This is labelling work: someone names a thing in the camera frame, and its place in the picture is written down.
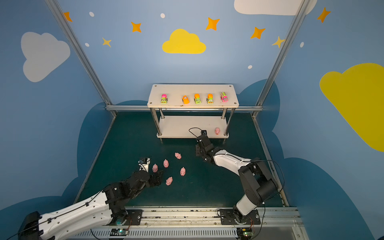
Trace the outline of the orange green toy truck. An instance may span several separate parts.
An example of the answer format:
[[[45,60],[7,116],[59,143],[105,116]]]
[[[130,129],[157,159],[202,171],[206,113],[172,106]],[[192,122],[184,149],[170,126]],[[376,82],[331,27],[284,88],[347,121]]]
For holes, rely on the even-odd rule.
[[[208,94],[207,95],[207,103],[208,104],[213,104],[214,103],[214,96],[213,96],[213,94]]]

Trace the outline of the pink green toy truck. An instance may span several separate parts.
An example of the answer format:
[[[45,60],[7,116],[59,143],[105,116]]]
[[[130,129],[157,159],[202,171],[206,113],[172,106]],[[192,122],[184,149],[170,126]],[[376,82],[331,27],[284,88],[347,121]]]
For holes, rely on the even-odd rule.
[[[168,103],[168,96],[167,94],[162,94],[161,96],[161,104],[167,104]]]

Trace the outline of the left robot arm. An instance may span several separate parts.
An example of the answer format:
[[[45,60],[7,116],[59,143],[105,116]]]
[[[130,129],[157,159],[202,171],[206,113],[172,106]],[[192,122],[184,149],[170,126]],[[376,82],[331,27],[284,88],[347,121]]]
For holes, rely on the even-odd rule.
[[[28,214],[17,234],[20,240],[66,240],[92,228],[124,223],[125,205],[145,188],[161,185],[163,171],[134,172],[128,179],[107,185],[100,192],[64,209],[41,215]]]

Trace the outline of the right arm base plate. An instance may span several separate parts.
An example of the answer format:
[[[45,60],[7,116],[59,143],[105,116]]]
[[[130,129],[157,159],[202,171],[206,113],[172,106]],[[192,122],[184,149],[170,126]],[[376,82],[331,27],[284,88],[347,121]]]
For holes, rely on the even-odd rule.
[[[261,216],[257,210],[243,216],[233,209],[219,209],[217,211],[222,225],[260,225]]]

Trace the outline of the orange green toy car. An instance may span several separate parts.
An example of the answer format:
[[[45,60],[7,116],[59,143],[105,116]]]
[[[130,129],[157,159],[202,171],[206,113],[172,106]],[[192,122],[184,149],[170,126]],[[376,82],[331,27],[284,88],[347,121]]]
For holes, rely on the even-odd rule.
[[[194,95],[194,101],[195,101],[195,104],[201,104],[202,103],[201,97],[199,94]]]

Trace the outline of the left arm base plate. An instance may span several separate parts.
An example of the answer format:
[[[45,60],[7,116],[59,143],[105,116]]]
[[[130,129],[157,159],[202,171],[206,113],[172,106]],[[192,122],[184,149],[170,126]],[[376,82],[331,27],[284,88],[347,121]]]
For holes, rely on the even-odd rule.
[[[126,209],[115,220],[117,226],[138,226],[141,223],[143,210]]]

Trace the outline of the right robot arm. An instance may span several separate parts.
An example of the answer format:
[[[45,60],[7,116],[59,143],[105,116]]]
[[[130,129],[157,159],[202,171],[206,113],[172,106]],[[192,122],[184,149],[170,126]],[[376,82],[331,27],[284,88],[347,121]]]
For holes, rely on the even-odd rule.
[[[240,177],[245,194],[233,207],[236,223],[246,223],[256,207],[279,191],[279,185],[265,161],[241,158],[224,149],[214,147],[208,136],[204,134],[198,136],[196,141],[196,156]]]

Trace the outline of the pink green toy car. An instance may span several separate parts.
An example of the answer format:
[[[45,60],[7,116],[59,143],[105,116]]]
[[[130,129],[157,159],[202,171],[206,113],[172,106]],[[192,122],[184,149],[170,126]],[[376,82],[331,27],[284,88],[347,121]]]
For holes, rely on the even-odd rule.
[[[221,92],[220,98],[223,103],[226,103],[229,101],[228,96],[225,92]]]

